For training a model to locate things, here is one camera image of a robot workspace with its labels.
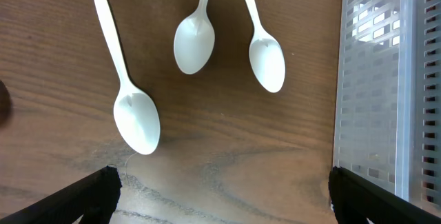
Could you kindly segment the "white plastic spoon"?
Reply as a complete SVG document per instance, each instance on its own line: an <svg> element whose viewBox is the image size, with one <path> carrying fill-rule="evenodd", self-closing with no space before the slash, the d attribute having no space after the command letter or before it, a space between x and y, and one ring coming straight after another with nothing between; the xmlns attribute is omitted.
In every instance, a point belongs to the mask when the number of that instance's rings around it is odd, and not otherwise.
<svg viewBox="0 0 441 224"><path fill-rule="evenodd" d="M213 25L207 16L208 0L199 0L196 10L178 25L174 57L185 74L197 73L209 60L215 42Z"/></svg>
<svg viewBox="0 0 441 224"><path fill-rule="evenodd" d="M152 98L136 87L129 77L108 0L93 1L120 82L113 107L117 129L133 150L139 154L151 154L158 146L161 133L158 110Z"/></svg>
<svg viewBox="0 0 441 224"><path fill-rule="evenodd" d="M285 59L282 48L262 26L255 0L245 0L254 26L249 45L249 60L258 82L269 92L280 91L285 80Z"/></svg>

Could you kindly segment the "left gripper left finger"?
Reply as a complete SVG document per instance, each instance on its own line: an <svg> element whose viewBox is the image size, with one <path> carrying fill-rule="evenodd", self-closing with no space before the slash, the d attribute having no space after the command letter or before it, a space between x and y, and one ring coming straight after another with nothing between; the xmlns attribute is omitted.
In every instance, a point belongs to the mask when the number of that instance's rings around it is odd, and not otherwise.
<svg viewBox="0 0 441 224"><path fill-rule="evenodd" d="M121 195L115 167L106 166L46 198L1 219L2 223L108 224Z"/></svg>

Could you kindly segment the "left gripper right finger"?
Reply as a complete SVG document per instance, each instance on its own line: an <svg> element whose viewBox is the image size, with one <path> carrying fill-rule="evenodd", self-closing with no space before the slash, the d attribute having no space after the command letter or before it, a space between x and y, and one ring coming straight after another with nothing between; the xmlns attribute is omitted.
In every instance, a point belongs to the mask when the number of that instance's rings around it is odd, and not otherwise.
<svg viewBox="0 0 441 224"><path fill-rule="evenodd" d="M329 173L329 195L339 224L424 223L440 218L343 167Z"/></svg>

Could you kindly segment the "clear plastic basket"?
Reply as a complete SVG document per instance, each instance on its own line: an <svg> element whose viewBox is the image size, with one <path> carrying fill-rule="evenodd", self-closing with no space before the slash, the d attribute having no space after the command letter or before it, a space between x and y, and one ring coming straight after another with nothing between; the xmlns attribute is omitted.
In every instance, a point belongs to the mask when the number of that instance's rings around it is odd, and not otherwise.
<svg viewBox="0 0 441 224"><path fill-rule="evenodd" d="M440 215L440 0L342 0L333 164Z"/></svg>

